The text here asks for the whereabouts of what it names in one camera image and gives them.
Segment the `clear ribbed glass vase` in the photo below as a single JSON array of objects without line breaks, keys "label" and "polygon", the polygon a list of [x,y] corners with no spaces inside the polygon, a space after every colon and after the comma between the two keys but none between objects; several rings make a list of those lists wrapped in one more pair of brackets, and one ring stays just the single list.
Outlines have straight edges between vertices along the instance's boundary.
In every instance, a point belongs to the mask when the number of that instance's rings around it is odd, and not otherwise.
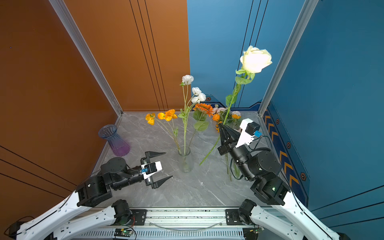
[{"label": "clear ribbed glass vase", "polygon": [[182,146],[178,151],[178,161],[180,170],[183,173],[189,173],[194,167],[194,161],[189,147]]}]

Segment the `white ranunculus flower stem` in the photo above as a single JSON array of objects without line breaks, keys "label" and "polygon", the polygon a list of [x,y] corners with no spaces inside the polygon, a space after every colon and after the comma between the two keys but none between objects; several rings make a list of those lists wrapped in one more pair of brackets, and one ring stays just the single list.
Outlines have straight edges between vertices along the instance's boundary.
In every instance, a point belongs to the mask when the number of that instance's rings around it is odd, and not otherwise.
[{"label": "white ranunculus flower stem", "polygon": [[187,127],[189,114],[195,104],[200,104],[206,101],[207,96],[200,90],[198,87],[191,87],[194,77],[191,75],[185,75],[182,77],[182,82],[180,86],[183,88],[183,99],[184,99],[184,108],[181,109],[179,118],[183,120],[184,124],[184,147],[182,152],[187,153]]}]

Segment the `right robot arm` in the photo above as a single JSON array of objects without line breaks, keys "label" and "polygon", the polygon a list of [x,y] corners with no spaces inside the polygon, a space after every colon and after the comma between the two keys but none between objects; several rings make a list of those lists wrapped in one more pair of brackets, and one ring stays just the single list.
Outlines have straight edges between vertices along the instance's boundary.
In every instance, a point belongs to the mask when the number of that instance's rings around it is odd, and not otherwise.
[{"label": "right robot arm", "polygon": [[323,224],[296,197],[284,175],[279,159],[268,147],[250,149],[249,145],[260,136],[260,125],[250,119],[241,123],[236,131],[218,124],[221,146],[220,155],[230,154],[246,181],[252,182],[251,190],[264,204],[271,206],[286,217],[283,220],[266,212],[251,200],[244,200],[238,213],[243,224],[258,225],[285,240],[347,240]]}]

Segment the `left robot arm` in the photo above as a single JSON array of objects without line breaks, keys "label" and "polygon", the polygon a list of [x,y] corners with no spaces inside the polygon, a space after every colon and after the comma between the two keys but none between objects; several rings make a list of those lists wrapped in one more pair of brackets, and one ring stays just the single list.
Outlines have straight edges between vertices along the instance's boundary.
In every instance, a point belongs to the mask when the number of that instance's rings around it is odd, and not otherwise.
[{"label": "left robot arm", "polygon": [[161,155],[148,151],[140,160],[141,164],[133,168],[121,157],[108,160],[96,175],[78,185],[59,204],[28,222],[16,221],[5,230],[5,236],[13,240],[70,240],[99,227],[131,225],[135,218],[125,200],[117,200],[94,214],[78,216],[111,199],[113,191],[133,184],[144,181],[152,189],[159,188],[168,178],[153,180],[153,175],[163,168],[161,162],[151,159]]}]

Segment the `cream white rose stem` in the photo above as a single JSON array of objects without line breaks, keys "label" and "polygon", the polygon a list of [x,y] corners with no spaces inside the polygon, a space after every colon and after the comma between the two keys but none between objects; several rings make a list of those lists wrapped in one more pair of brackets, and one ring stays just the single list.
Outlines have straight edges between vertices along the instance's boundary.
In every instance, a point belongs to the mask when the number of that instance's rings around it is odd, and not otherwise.
[{"label": "cream white rose stem", "polygon": [[233,92],[226,97],[226,114],[222,123],[225,125],[230,113],[231,107],[235,104],[237,96],[243,85],[250,84],[256,74],[262,72],[262,70],[272,62],[272,55],[267,50],[260,50],[256,47],[249,46],[243,55],[240,57],[240,63],[242,64],[239,70],[236,70],[235,87]]}]

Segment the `orange poppy flower stem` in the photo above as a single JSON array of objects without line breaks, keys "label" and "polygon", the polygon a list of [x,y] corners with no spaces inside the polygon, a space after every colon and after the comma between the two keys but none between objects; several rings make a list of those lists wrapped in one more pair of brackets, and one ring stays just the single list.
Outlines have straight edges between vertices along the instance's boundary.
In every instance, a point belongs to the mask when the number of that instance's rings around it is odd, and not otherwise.
[{"label": "orange poppy flower stem", "polygon": [[145,116],[145,120],[149,125],[154,126],[155,123],[159,123],[166,130],[169,136],[173,139],[174,143],[176,144],[176,148],[179,151],[181,149],[178,141],[179,127],[174,124],[174,120],[177,118],[178,116],[176,115],[176,111],[174,109],[168,110],[164,113],[152,113]]}]

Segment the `orange gerbera flower stem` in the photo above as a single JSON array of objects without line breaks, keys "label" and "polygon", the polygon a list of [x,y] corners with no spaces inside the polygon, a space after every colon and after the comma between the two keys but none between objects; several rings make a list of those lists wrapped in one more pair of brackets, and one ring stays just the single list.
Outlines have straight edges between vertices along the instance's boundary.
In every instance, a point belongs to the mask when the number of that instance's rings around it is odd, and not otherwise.
[{"label": "orange gerbera flower stem", "polygon": [[190,139],[190,142],[188,144],[188,147],[190,147],[194,136],[197,132],[203,132],[208,128],[209,122],[207,121],[208,118],[212,117],[214,114],[214,108],[211,105],[208,104],[196,104],[193,108],[193,118],[197,121],[194,123],[194,133]]}]

